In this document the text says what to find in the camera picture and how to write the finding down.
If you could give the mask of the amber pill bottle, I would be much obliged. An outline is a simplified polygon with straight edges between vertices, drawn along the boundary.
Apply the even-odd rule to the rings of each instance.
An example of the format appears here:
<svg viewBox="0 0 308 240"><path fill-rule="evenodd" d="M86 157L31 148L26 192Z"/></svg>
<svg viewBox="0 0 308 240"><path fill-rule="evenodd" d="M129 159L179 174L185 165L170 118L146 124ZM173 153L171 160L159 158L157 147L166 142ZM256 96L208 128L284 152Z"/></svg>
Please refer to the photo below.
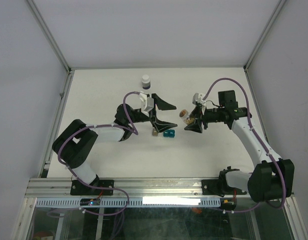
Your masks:
<svg viewBox="0 0 308 240"><path fill-rule="evenodd" d="M195 121L195 118L185 109L180 111L179 117L186 125L190 125Z"/></svg>

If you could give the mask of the tan pill box compartment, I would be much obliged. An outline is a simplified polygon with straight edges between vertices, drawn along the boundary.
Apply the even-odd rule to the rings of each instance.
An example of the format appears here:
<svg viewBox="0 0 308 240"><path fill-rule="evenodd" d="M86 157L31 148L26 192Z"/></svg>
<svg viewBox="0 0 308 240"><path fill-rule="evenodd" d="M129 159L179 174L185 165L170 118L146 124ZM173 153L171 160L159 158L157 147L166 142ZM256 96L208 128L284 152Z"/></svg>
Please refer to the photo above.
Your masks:
<svg viewBox="0 0 308 240"><path fill-rule="evenodd" d="M158 134L159 134L159 133L156 131L156 129L153 128L153 129L152 129L152 135L153 135L154 137L157 137Z"/></svg>

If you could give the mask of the teal pill box compartments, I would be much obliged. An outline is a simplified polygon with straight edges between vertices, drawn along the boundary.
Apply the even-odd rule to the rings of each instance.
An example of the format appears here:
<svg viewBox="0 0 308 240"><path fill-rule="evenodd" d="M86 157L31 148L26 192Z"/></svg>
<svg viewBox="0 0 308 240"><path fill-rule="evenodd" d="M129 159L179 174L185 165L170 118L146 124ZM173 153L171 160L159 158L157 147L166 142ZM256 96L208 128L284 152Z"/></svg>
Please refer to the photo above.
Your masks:
<svg viewBox="0 0 308 240"><path fill-rule="evenodd" d="M168 129L163 132L163 137L165 138L174 138L175 137L175 130L174 129Z"/></svg>

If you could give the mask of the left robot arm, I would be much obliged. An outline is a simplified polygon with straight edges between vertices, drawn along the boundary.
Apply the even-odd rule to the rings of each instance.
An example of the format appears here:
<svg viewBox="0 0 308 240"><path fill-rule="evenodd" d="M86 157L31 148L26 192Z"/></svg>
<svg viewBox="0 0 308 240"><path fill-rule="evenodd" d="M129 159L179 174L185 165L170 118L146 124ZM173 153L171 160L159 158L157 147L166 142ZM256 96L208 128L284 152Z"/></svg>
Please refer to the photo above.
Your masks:
<svg viewBox="0 0 308 240"><path fill-rule="evenodd" d="M71 181L72 196L111 196L114 181L100 179L87 157L96 143L123 142L138 135L136 123L150 122L154 130L162 133L177 127L177 124L161 121L157 111L176 110L176 106L167 103L157 94L135 92L141 100L141 107L134 109L127 103L117 107L112 123L87 125L80 119L75 119L53 142L52 150L57 154L59 162L67 167L74 179Z"/></svg>

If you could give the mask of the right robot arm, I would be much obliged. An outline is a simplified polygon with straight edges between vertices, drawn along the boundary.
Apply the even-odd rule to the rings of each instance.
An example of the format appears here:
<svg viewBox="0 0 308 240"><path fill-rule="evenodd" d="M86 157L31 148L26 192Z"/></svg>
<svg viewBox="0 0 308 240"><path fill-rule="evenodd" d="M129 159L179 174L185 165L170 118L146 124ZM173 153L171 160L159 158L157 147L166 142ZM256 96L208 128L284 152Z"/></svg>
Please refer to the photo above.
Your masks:
<svg viewBox="0 0 308 240"><path fill-rule="evenodd" d="M247 150L254 170L249 173L229 166L220 171L215 183L207 184L207 190L223 197L239 189L247 192L256 203L290 197L295 171L293 162L282 159L258 133L249 110L238 106L234 90L220 91L218 99L219 105L210 109L202 94L194 94L195 108L185 130L202 133L209 123L226 124Z"/></svg>

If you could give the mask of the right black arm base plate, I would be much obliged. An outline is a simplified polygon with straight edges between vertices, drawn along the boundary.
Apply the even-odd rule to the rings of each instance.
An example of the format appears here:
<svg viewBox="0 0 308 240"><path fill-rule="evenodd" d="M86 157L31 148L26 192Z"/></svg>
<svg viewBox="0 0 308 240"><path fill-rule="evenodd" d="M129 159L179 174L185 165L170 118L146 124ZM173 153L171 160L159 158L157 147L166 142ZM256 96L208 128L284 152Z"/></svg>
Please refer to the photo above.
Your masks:
<svg viewBox="0 0 308 240"><path fill-rule="evenodd" d="M218 178L201 180L201 188L203 195L217 195L224 197L225 195L233 195L234 192L236 192L237 195L247 194L238 188L229 187L223 184Z"/></svg>

